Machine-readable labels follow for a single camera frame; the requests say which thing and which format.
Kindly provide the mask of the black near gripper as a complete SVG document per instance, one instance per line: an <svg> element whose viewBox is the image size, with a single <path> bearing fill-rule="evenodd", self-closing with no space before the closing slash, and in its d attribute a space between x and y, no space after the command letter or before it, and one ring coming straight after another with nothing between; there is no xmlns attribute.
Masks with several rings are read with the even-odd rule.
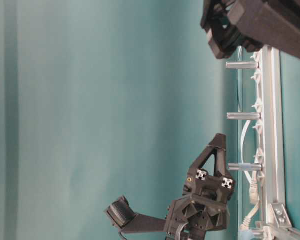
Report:
<svg viewBox="0 0 300 240"><path fill-rule="evenodd" d="M300 59L300 0L205 0L200 25L217 59L265 45Z"/></svg>

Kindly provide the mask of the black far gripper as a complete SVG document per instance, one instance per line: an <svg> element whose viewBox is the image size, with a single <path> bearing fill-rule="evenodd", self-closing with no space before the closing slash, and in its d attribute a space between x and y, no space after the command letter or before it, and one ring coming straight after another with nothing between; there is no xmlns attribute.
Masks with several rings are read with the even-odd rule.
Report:
<svg viewBox="0 0 300 240"><path fill-rule="evenodd" d="M211 155L215 157L213 175L202 168ZM225 135L217 133L190 166L182 197L169 206L166 238L203 240L208 231L226 229L226 204L234 192L234 185L226 168Z"/></svg>

